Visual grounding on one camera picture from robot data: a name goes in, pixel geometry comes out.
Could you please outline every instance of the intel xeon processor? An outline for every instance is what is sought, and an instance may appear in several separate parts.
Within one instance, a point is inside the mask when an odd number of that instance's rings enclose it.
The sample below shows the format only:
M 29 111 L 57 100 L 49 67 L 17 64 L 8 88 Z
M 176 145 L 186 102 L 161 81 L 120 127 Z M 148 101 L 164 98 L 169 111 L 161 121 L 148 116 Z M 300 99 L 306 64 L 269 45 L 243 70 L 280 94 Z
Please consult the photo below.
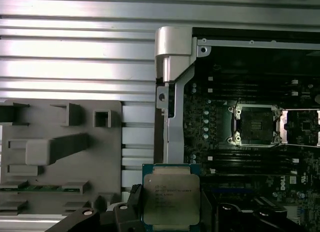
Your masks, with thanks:
M 200 179 L 195 174 L 147 174 L 143 178 L 143 221 L 147 225 L 196 225 Z

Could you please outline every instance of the screw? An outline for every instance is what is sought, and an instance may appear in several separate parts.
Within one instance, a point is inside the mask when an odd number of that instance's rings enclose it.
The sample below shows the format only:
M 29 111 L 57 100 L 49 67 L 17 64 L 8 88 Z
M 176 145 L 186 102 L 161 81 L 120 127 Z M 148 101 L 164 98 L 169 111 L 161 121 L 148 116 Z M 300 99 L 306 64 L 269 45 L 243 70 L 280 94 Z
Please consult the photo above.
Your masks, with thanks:
M 84 214 L 85 216 L 90 216 L 90 215 L 93 214 L 93 212 L 92 212 L 91 210 L 86 210 L 85 212 L 83 212 L 83 214 Z

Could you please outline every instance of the silver metal bracket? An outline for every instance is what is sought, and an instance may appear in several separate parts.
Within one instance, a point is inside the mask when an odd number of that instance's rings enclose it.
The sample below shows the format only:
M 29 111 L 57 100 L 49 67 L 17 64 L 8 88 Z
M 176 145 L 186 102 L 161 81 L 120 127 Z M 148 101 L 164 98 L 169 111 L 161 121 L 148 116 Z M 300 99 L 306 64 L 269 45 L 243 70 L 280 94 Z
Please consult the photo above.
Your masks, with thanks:
M 156 107 L 157 109 L 168 109 L 169 107 L 169 87 L 158 86 L 156 88 Z
M 156 77 L 175 83 L 197 58 L 191 27 L 161 27 L 155 34 Z

